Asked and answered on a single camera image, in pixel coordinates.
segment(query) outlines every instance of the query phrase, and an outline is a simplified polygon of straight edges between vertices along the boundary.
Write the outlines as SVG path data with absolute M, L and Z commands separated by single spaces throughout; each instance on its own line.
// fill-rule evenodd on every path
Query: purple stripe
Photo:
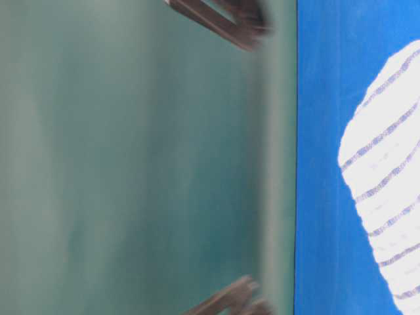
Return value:
M 415 287 L 414 289 L 412 289 L 410 291 L 404 292 L 403 294 L 399 294 L 399 295 L 395 294 L 394 297 L 398 300 L 404 300 L 404 299 L 408 299 L 410 297 L 414 297 L 419 293 L 420 293 L 420 285 L 418 287 Z
M 411 61 L 415 57 L 417 57 L 420 54 L 420 49 L 415 51 L 410 57 L 406 59 L 406 61 L 401 65 L 401 68 L 394 73 L 392 76 L 390 76 L 384 84 L 382 84 L 380 87 L 378 87 L 375 92 L 369 98 L 360 106 L 360 109 L 365 108 L 376 96 L 380 95 L 385 91 L 387 87 L 389 87 L 391 84 L 393 84 L 405 71 L 407 71 L 408 66 L 410 65 Z
M 372 238 L 374 236 L 378 236 L 381 235 L 387 228 L 390 228 L 392 225 L 394 225 L 398 220 L 400 220 L 404 215 L 407 215 L 408 213 L 411 212 L 411 210 L 414 209 L 414 207 L 420 203 L 420 195 L 418 195 L 417 199 L 415 200 L 415 202 L 413 202 L 411 205 L 409 205 L 408 207 L 404 208 L 403 211 L 401 211 L 398 215 L 396 215 L 395 217 L 389 219 L 384 225 L 382 225 L 380 228 L 367 233 L 367 235 Z
M 404 162 L 401 163 L 400 166 L 393 169 L 381 182 L 374 188 L 368 190 L 367 192 L 364 192 L 362 195 L 356 197 L 354 200 L 355 203 L 359 203 L 361 201 L 364 201 L 375 194 L 377 194 L 379 191 L 381 191 L 382 188 L 384 188 L 394 177 L 396 177 L 398 174 L 400 174 L 407 166 L 407 164 L 413 159 L 414 154 L 416 153 L 417 149 L 420 147 L 420 141 L 415 145 L 413 151 L 410 152 L 410 154 L 407 156 L 407 158 L 404 160 Z
M 374 146 L 376 146 L 378 143 L 380 143 L 384 138 L 391 135 L 399 125 L 401 125 L 403 122 L 405 122 L 405 120 L 407 120 L 407 118 L 414 113 L 414 111 L 417 109 L 417 105 L 418 105 L 418 102 L 416 102 L 403 116 L 401 116 L 399 120 L 397 120 L 391 126 L 386 128 L 385 131 L 383 133 L 381 133 L 379 136 L 375 137 L 367 146 L 364 146 L 363 148 L 359 149 L 356 152 L 356 154 L 354 154 L 350 159 L 348 159 L 344 164 L 342 164 L 340 166 L 341 171 L 344 172 L 358 158 L 360 158 L 361 156 L 364 156 Z
M 381 267 L 389 266 L 389 265 L 395 263 L 396 261 L 399 261 L 401 258 L 407 256 L 408 254 L 413 253 L 414 251 L 418 250 L 419 248 L 420 248 L 420 243 L 414 245 L 413 247 L 407 248 L 402 253 L 399 253 L 399 254 L 393 256 L 393 258 L 391 258 L 391 259 L 389 259 L 387 261 L 380 262 L 378 265 L 379 265 L 380 268 Z

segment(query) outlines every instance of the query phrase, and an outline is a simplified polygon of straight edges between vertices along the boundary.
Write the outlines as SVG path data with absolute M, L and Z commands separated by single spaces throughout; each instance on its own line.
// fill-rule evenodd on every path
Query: blue board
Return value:
M 418 1 L 298 1 L 295 314 L 400 314 L 337 165 L 387 58 L 420 38 Z

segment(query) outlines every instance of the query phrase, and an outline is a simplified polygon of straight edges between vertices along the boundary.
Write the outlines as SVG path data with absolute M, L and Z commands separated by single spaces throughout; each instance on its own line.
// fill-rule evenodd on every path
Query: blurry object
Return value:
M 248 51 L 255 47 L 259 36 L 267 33 L 268 22 L 258 0 L 213 1 L 228 12 L 235 22 L 200 0 L 165 0 L 172 9 Z
M 227 308 L 229 315 L 271 315 L 265 300 L 249 304 L 252 292 L 257 287 L 258 284 L 251 277 L 244 276 L 184 315 L 217 315 Z

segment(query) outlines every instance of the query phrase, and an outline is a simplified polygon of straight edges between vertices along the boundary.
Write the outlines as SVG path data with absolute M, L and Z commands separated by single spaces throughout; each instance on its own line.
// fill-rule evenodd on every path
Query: green wall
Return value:
M 0 0 L 0 314 L 293 307 L 295 4 L 242 52 L 163 1 Z

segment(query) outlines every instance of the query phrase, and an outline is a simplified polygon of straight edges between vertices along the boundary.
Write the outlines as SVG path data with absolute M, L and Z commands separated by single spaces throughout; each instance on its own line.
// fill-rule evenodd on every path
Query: teal surface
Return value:
M 163 1 L 0 0 L 0 314 L 180 314 L 242 274 L 291 314 L 295 5 L 269 4 L 249 54 Z

